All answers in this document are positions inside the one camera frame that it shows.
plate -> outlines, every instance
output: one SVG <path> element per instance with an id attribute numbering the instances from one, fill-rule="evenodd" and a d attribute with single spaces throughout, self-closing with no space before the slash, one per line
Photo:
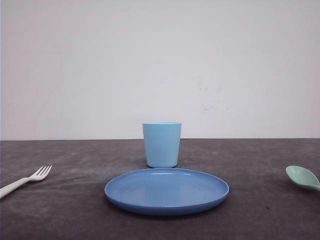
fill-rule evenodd
<path id="1" fill-rule="evenodd" d="M 220 204 L 229 193 L 222 179 L 182 168 L 128 172 L 104 188 L 107 198 L 129 212 L 154 216 L 194 214 Z"/>

cup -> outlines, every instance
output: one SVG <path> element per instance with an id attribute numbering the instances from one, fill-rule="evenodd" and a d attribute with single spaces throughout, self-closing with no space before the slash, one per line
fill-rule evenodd
<path id="1" fill-rule="evenodd" d="M 145 122 L 143 127 L 146 164 L 151 168 L 173 168 L 178 164 L 181 122 Z"/>

spoon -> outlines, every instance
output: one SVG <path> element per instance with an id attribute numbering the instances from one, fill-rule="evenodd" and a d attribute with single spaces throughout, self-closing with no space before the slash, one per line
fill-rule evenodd
<path id="1" fill-rule="evenodd" d="M 320 182 L 310 170 L 301 166 L 287 166 L 285 171 L 298 187 L 306 190 L 314 189 L 320 192 Z"/>

table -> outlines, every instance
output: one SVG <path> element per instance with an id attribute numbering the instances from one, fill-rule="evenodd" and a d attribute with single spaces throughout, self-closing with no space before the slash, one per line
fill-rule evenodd
<path id="1" fill-rule="evenodd" d="M 2 141 L 1 186 L 53 165 L 48 177 L 0 200 L 3 240 L 317 239 L 320 192 L 290 182 L 288 165 L 320 177 L 320 139 L 182 139 L 177 168 L 230 186 L 218 207 L 186 216 L 145 216 L 112 205 L 104 187 L 147 168 L 135 140 Z"/>

plastic fork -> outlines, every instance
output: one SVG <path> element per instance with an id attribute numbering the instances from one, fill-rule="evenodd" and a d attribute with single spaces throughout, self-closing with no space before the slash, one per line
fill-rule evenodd
<path id="1" fill-rule="evenodd" d="M 2 187 L 0 189 L 0 199 L 2 199 L 4 196 L 16 190 L 18 187 L 20 187 L 21 185 L 27 182 L 38 182 L 43 180 L 46 176 L 48 176 L 51 168 L 52 166 L 42 166 L 39 168 L 38 171 L 36 171 L 30 177 L 21 178 L 18 181 L 15 181 L 7 186 Z"/>

